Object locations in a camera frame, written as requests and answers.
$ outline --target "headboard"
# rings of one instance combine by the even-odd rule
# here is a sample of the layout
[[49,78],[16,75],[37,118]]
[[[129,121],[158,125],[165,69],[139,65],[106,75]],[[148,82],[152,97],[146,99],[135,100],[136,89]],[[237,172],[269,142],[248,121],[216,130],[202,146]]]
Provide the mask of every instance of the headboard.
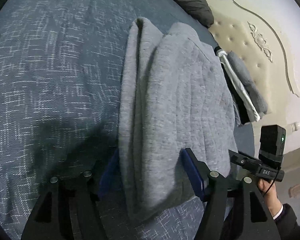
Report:
[[269,106],[253,123],[255,141],[262,125],[287,126],[285,108],[290,95],[300,96],[288,39],[271,16],[246,0],[206,0],[215,18],[210,32],[226,52],[234,51],[246,64]]

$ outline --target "bed sheet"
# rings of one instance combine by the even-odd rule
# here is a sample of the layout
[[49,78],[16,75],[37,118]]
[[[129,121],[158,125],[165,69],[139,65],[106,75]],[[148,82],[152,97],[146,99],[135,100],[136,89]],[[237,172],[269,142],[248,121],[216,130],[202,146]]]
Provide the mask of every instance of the bed sheet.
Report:
[[[172,0],[8,0],[0,11],[0,224],[11,239],[45,182],[76,177],[117,147],[126,42],[139,16],[163,33],[189,24],[217,46]],[[192,239],[203,213],[194,199],[136,227],[124,206],[120,191],[99,205],[110,239]]]

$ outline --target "carved floral ornament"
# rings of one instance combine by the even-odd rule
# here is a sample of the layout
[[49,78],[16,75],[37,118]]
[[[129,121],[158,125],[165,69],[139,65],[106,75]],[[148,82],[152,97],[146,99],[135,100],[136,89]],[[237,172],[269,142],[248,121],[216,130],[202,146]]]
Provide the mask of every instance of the carved floral ornament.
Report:
[[270,49],[267,45],[267,41],[262,36],[262,34],[259,33],[259,31],[257,30],[255,25],[251,24],[250,22],[248,22],[248,24],[249,24],[250,30],[252,31],[251,34],[253,36],[254,42],[259,46],[261,51],[263,51],[266,54],[266,56],[268,57],[270,62],[273,62],[272,61],[272,52],[270,51]]

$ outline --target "gray sweater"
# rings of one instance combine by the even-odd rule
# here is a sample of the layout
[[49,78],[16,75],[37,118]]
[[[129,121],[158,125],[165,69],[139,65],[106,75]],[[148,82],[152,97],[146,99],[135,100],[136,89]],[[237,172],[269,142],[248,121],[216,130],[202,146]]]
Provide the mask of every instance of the gray sweater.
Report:
[[220,60],[190,26],[164,36],[146,18],[130,29],[119,116],[119,152],[129,217],[151,215],[193,197],[179,161],[190,147],[227,176],[234,109]]

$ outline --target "silver bolt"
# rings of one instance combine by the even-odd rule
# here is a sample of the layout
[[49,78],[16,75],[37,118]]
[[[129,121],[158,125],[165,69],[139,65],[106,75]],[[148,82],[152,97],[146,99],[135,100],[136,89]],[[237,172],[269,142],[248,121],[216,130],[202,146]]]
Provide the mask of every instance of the silver bolt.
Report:
[[244,177],[244,182],[246,182],[246,183],[251,183],[252,182],[252,179],[251,178],[249,178],[249,177]]
[[210,172],[210,176],[216,178],[216,177],[219,176],[219,173],[216,172],[216,171],[211,171],[211,172]]
[[50,179],[50,182],[51,183],[56,183],[58,181],[58,178],[57,177],[52,177],[51,179]]
[[90,177],[92,175],[92,172],[91,171],[85,171],[84,173],[83,173],[83,176],[84,177]]

